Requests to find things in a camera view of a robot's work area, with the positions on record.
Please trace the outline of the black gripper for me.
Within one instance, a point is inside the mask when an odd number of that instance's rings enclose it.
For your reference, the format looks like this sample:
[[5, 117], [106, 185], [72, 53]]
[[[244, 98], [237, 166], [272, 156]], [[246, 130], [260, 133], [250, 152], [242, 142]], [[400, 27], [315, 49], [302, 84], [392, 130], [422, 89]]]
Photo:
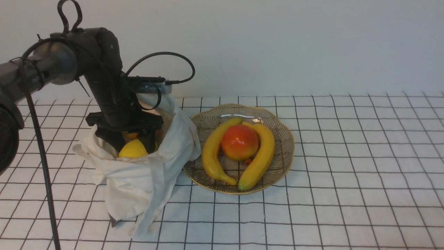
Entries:
[[106, 141], [117, 153], [125, 146], [122, 132], [138, 133], [138, 139], [148, 154], [157, 150], [156, 132], [162, 129], [163, 119], [143, 111], [140, 106], [100, 104], [100, 112], [85, 118], [89, 126], [96, 126], [95, 135]]

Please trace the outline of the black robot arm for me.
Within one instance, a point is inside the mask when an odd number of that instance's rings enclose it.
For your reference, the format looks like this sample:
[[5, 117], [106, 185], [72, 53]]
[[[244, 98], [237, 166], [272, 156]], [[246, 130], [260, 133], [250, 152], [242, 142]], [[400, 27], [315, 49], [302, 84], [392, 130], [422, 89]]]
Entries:
[[24, 120], [17, 104], [26, 93], [41, 90], [48, 83], [68, 84], [81, 76], [100, 108], [86, 117], [89, 126], [98, 127], [96, 136], [121, 151], [123, 133], [136, 133], [148, 153], [155, 151], [162, 117], [140, 105], [134, 85], [144, 83], [145, 78], [124, 74], [113, 33], [105, 28], [54, 33], [21, 57], [1, 64], [1, 172], [18, 151]]

